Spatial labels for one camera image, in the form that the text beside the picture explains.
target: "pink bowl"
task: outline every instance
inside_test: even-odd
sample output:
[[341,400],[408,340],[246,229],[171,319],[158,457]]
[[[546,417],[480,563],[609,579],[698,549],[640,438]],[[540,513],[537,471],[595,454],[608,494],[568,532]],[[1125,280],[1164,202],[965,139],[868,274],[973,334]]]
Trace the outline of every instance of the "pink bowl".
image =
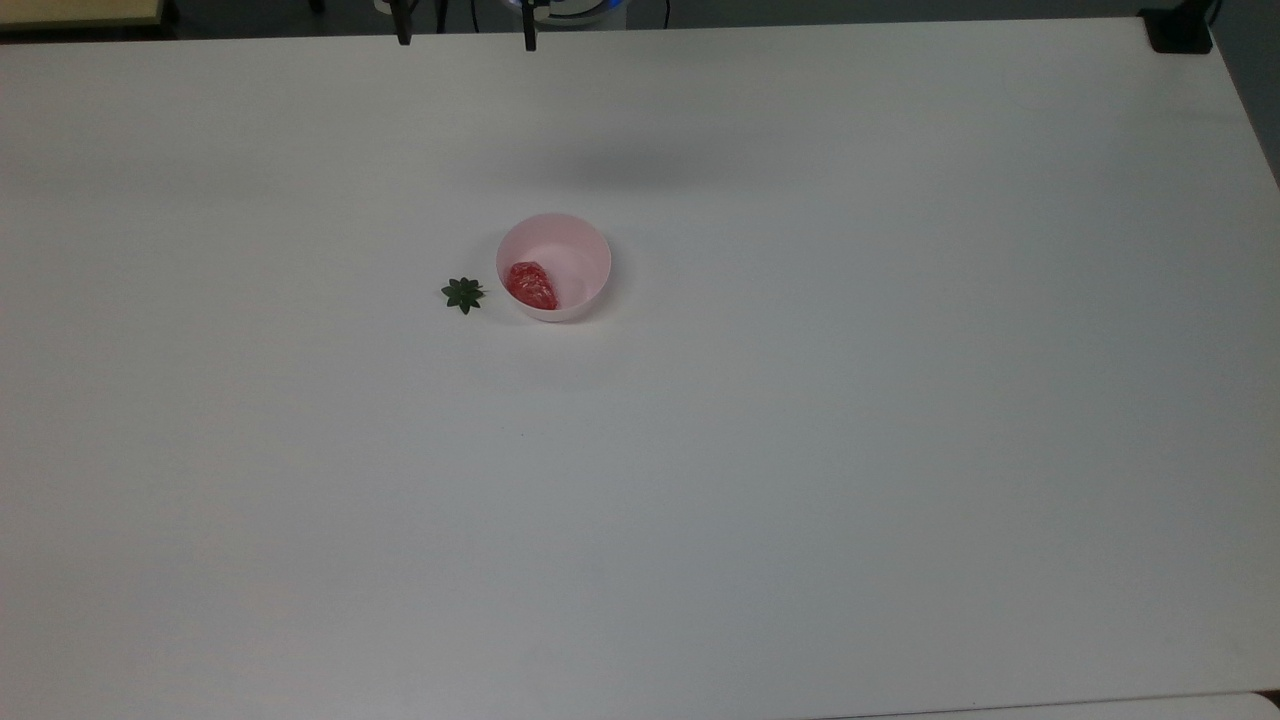
[[534,215],[511,228],[498,246],[498,281],[506,290],[507,273],[516,263],[538,263],[556,288],[559,309],[540,310],[512,296],[530,318],[547,323],[572,320],[590,310],[609,279],[609,243],[591,223],[573,215]]

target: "floor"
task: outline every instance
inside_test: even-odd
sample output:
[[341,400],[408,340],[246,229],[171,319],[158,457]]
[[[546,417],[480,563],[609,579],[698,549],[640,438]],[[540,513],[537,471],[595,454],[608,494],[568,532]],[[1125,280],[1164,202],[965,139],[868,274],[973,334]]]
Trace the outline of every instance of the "floor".
[[[378,0],[326,0],[314,14],[307,0],[177,0],[178,38],[393,35]],[[474,32],[471,0],[452,0],[445,32]],[[500,0],[474,0],[480,32],[513,32],[513,14]],[[1132,17],[1171,0],[671,0],[671,27],[739,27],[1004,18]],[[632,0],[628,26],[662,27],[664,0]],[[415,13],[416,32],[435,27],[434,3]],[[1224,0],[1213,35],[1253,120],[1271,172],[1280,178],[1280,0]],[[82,32],[83,40],[129,40],[134,31]],[[35,40],[58,40],[41,35]]]

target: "black bracket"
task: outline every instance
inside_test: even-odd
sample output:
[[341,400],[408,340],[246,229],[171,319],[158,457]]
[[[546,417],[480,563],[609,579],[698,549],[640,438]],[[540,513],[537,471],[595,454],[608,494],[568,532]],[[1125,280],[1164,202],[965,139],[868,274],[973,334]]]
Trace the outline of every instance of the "black bracket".
[[1184,0],[1172,10],[1139,10],[1138,17],[1147,23],[1151,49],[1175,55],[1207,55],[1213,49],[1213,38],[1208,33],[1204,15],[1213,3],[1215,0]]
[[520,0],[520,19],[525,26],[525,50],[538,50],[538,24],[534,22],[534,8],[550,8],[552,0]]
[[413,14],[408,9],[406,0],[389,0],[392,6],[392,19],[396,22],[396,37],[401,45],[408,45],[413,37]]

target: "red gummy candy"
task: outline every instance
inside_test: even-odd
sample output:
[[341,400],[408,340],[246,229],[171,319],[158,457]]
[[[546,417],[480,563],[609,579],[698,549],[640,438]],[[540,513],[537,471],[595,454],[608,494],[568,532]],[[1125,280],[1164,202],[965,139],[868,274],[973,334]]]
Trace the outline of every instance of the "red gummy candy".
[[516,263],[507,272],[507,290],[516,300],[538,307],[539,310],[556,310],[559,301],[556,300],[556,290],[547,277],[547,270],[538,263]]

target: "table surface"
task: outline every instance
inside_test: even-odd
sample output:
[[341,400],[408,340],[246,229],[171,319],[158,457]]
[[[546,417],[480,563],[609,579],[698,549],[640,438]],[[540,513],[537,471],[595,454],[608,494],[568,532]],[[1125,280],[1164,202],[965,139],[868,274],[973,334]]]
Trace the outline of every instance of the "table surface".
[[[0,714],[1280,685],[1280,192],[1135,19],[0,47]],[[585,320],[493,255],[609,238]]]

